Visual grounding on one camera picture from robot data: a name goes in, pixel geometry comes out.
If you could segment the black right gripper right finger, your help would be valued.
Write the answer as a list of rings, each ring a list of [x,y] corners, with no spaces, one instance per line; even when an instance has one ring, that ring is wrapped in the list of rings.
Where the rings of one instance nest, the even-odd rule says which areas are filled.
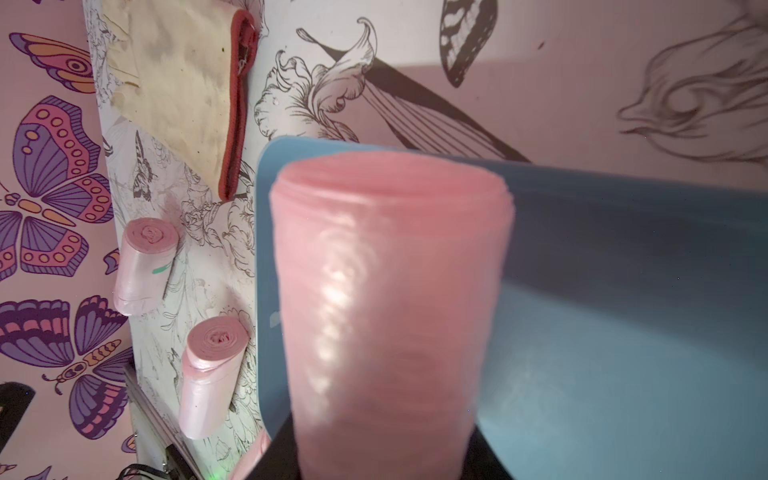
[[[513,480],[502,465],[480,428],[470,436],[460,480]]]

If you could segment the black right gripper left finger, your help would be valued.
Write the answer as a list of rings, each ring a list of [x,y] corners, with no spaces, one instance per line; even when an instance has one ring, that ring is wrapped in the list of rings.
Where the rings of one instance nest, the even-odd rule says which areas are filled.
[[[289,415],[247,480],[300,480],[293,416]]]

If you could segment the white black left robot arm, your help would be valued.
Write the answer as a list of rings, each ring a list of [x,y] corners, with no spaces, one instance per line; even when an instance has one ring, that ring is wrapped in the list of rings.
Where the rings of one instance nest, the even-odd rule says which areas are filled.
[[[3,450],[35,397],[35,390],[26,384],[6,382],[0,386],[0,450]]]

